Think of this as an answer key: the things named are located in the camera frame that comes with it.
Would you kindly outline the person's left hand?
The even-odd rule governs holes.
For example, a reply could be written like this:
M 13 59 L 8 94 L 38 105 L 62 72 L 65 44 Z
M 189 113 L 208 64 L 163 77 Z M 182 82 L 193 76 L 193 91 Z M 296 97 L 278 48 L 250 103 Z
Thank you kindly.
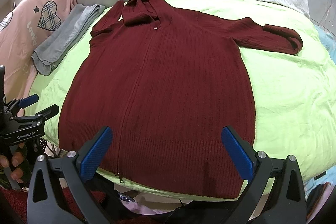
M 22 180 L 24 172 L 21 169 L 21 167 L 19 167 L 19 165 L 22 164 L 22 162 L 24 162 L 25 160 L 24 155 L 21 153 L 21 150 L 24 147 L 25 147 L 24 143 L 19 144 L 17 150 L 12 155 L 11 160 L 8 160 L 7 157 L 1 155 L 1 167 L 8 168 L 11 162 L 12 166 L 15 167 L 15 170 L 11 172 L 11 178 L 19 184 L 24 183 L 24 181 Z

